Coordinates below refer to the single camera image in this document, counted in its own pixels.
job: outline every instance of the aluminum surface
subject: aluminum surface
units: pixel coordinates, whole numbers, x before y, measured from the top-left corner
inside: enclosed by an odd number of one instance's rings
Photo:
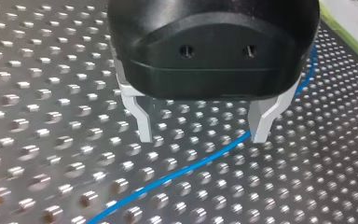
[[[0,1],[0,223],[85,223],[248,130],[245,102],[124,110],[104,1]],[[273,125],[107,223],[358,223],[358,59],[325,28],[315,79]]]

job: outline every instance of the blue cable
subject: blue cable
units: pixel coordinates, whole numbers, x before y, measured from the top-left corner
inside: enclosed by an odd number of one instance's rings
[[[315,68],[316,68],[316,60],[317,60],[317,50],[316,48],[313,46],[312,50],[311,50],[311,58],[310,58],[310,70],[309,73],[307,74],[305,80],[298,86],[297,91],[296,91],[296,95],[299,95],[302,90],[308,86],[308,84],[310,83],[310,79],[314,76],[315,74]],[[222,157],[224,154],[226,154],[227,152],[229,152],[230,150],[234,149],[239,143],[244,142],[245,140],[247,140],[248,138],[250,138],[251,134],[249,132],[245,133],[243,136],[241,136],[240,138],[238,138],[237,140],[235,140],[234,142],[232,142],[231,144],[229,144],[228,146],[224,147],[223,149],[221,149],[220,151],[214,153],[212,156],[207,157],[202,159],[201,161],[198,161],[190,166],[187,166],[173,174],[170,175],[166,175],[164,177],[162,177],[161,179],[155,181],[154,183],[139,189],[135,192],[133,192],[132,195],[128,196],[127,198],[124,198],[123,200],[115,203],[114,205],[112,205],[111,207],[108,207],[106,210],[102,211],[100,214],[98,214],[96,217],[92,218],[90,221],[88,221],[88,224],[97,224],[99,221],[102,221],[104,218],[108,217],[110,214],[112,214],[113,212],[117,211],[119,208],[123,207],[124,205],[126,205],[127,203],[131,203],[132,201],[134,201],[135,199],[139,198],[141,195],[149,192],[150,190],[156,189],[158,187],[160,187],[161,185],[163,185],[164,183],[170,181],[170,180],[174,180],[182,175],[187,174],[188,172],[197,170],[198,168],[200,168],[201,166],[204,166],[206,164],[208,164],[211,161],[215,161],[216,159],[219,159],[220,157]]]

